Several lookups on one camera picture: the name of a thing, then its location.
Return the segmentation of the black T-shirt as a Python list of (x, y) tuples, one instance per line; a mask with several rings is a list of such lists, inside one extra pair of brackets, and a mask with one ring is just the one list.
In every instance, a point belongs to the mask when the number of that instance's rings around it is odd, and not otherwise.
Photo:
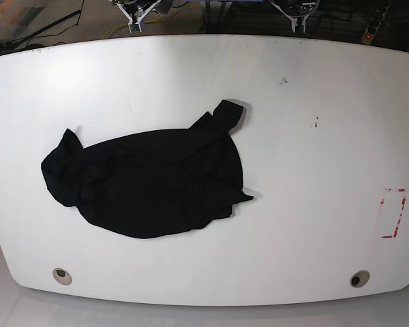
[(200, 230), (248, 202), (230, 137), (243, 107), (223, 100), (187, 129), (160, 129), (83, 147), (65, 131), (43, 160), (47, 189), (91, 225), (139, 239)]

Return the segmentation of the black metal frame on floor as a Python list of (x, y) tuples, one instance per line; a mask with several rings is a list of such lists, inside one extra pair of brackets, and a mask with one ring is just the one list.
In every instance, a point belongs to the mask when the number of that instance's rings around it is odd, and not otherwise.
[(241, 32), (240, 1), (204, 1), (202, 24), (198, 31), (205, 34), (238, 34)]

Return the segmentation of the red tape rectangle marking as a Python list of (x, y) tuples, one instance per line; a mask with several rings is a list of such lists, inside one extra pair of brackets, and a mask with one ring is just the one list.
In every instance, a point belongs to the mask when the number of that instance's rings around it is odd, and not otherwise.
[(395, 238), (398, 234), (406, 204), (404, 188), (386, 188), (380, 201), (377, 234), (380, 239)]

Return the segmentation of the black power strip red switch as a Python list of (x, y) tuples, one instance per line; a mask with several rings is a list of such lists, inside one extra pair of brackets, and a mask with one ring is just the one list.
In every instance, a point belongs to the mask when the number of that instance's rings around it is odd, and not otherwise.
[(376, 33), (378, 32), (382, 21), (388, 11), (388, 6), (377, 7), (376, 11), (373, 13), (369, 20), (368, 26), (362, 35), (361, 43), (363, 45), (369, 46), (374, 40)]

